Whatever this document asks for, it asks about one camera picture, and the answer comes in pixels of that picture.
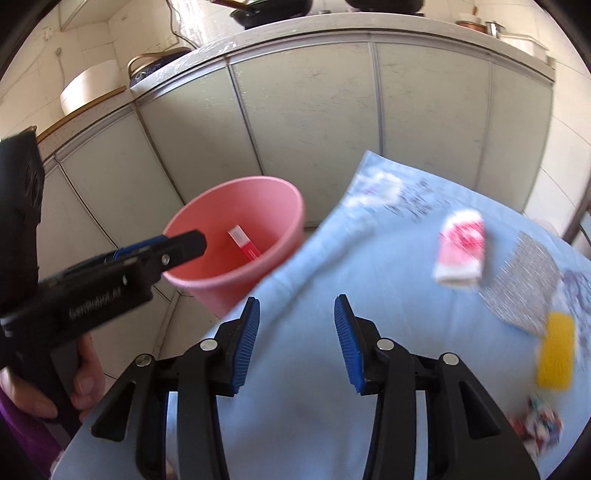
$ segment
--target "cabinet panel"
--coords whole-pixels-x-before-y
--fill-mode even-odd
[[[378,44],[385,156],[476,187],[489,63],[437,48]]]
[[[367,43],[297,48],[233,66],[265,173],[292,182],[318,222],[365,150],[379,150]]]
[[[55,168],[45,179],[41,224],[37,228],[39,277],[48,277],[113,249],[62,171]]]
[[[182,207],[134,114],[92,137],[62,165],[119,247],[161,234]]]
[[[491,130],[477,191],[521,212],[541,163],[552,90],[494,65]]]
[[[261,174],[226,70],[156,98],[141,113],[185,201],[225,181]]]
[[[132,310],[92,332],[103,371],[118,378],[141,353],[152,353],[164,321],[168,301],[152,289],[150,303]]]

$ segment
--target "purple sleeve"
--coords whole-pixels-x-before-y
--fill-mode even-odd
[[[49,477],[53,461],[61,449],[43,423],[21,412],[0,390],[0,414],[12,435],[45,476]]]

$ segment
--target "metal screw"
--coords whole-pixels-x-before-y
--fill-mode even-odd
[[[213,338],[206,338],[199,346],[204,352],[210,352],[217,348],[217,342]]]
[[[378,348],[380,350],[389,352],[390,350],[392,350],[394,348],[394,342],[392,340],[390,340],[389,338],[380,338],[380,340],[378,340],[378,343],[376,343],[376,345],[378,346]]]
[[[443,355],[443,361],[447,364],[447,365],[457,365],[458,363],[460,363],[460,359],[457,357],[457,355],[453,354],[453,353],[446,353],[445,355]]]
[[[142,353],[135,357],[135,364],[138,367],[147,367],[149,364],[152,363],[152,355],[148,355],[147,353]]]

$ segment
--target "pink plastic cup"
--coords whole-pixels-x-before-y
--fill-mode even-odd
[[[228,234],[236,225],[261,252],[258,259],[249,261]],[[207,240],[204,256],[164,276],[221,318],[304,242],[304,200],[285,180],[232,180],[185,205],[170,220],[164,234],[175,236],[195,229]]]

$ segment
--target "cooking pot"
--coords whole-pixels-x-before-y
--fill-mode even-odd
[[[346,0],[362,12],[414,15],[423,8],[424,0]]]
[[[190,48],[178,47],[172,48],[171,50],[142,53],[141,55],[134,57],[127,64],[129,86],[133,87],[133,85],[138,83],[140,80],[143,80],[148,75],[153,74],[156,70],[159,70],[170,62],[179,59],[190,51]],[[134,63],[136,62],[137,65],[135,69],[133,69]]]
[[[253,0],[246,3],[236,0],[210,1],[235,8],[230,17],[248,30],[288,18],[303,17],[310,12],[313,0]]]

